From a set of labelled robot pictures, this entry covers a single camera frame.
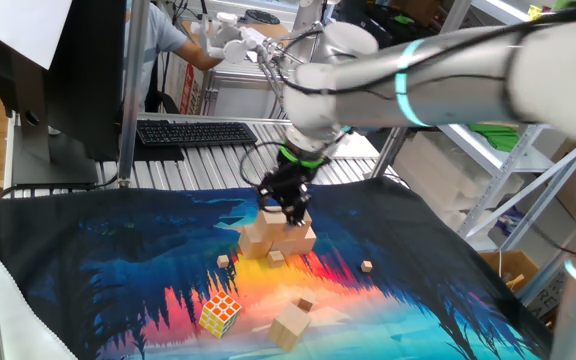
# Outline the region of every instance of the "monitor stand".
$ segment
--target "monitor stand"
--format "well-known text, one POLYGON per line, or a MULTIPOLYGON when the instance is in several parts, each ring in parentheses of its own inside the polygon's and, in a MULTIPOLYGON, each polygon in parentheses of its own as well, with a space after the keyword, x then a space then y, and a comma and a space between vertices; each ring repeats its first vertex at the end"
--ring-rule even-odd
POLYGON ((25 148, 20 126, 15 126, 13 185, 96 184, 97 167, 82 143, 65 134, 48 135, 49 159, 25 148))
POLYGON ((13 185, 96 184, 95 161, 82 143, 65 134, 48 134, 43 70, 12 52, 19 124, 15 126, 13 185))

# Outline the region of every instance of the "person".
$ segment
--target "person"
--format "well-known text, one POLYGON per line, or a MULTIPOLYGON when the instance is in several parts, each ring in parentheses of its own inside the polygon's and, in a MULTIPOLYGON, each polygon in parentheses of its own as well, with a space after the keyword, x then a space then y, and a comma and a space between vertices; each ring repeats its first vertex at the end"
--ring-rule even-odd
MULTIPOLYGON (((163 11, 152 3, 149 5, 146 44, 144 47, 144 65, 141 71, 139 111, 145 110, 146 95, 150 87, 152 69, 155 64, 155 59, 157 59, 160 53, 172 52, 201 71, 212 69, 221 62, 221 59, 215 59, 205 55, 203 49, 192 41, 188 41, 187 36, 172 24, 170 18, 163 11)), ((126 41, 128 39, 131 8, 132 0, 126 1, 126 41)))

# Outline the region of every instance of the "forest silhouette print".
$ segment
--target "forest silhouette print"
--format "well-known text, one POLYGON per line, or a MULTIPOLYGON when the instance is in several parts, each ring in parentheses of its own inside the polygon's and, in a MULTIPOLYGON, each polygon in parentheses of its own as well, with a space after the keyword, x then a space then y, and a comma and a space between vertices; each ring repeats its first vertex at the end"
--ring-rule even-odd
POLYGON ((0 229, 0 259, 81 360, 548 358, 545 328, 417 195, 387 179, 313 186, 312 194, 315 247, 278 269, 238 250, 239 229, 257 214, 251 189, 4 203, 0 224, 19 211, 54 223, 49 236, 21 244, 19 232, 40 220, 0 229), (41 265, 21 266, 20 248, 41 265), (220 269, 223 254, 231 265, 220 269), (317 294, 313 322, 286 354, 268 327, 304 288, 317 294), (243 307, 222 339, 198 324, 219 291, 243 307))

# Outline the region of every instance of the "white sheet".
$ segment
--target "white sheet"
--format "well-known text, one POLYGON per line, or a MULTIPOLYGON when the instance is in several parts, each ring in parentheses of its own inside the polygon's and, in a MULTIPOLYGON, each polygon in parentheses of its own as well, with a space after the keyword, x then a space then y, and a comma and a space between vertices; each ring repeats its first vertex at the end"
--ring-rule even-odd
POLYGON ((0 0, 0 40, 50 68, 72 0, 0 0))
POLYGON ((1 261, 0 331, 6 360, 77 360, 30 309, 1 261))

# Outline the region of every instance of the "stack of wooden blocks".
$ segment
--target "stack of wooden blocks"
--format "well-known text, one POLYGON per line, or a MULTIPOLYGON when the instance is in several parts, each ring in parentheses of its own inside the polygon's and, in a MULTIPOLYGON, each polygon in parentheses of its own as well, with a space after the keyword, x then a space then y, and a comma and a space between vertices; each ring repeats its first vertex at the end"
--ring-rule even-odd
POLYGON ((291 227, 280 207, 260 211, 255 223, 246 225, 239 237, 239 248, 246 259, 268 259, 270 267, 279 267, 290 255, 308 254, 317 237, 310 227, 312 219, 306 212, 305 225, 291 227))

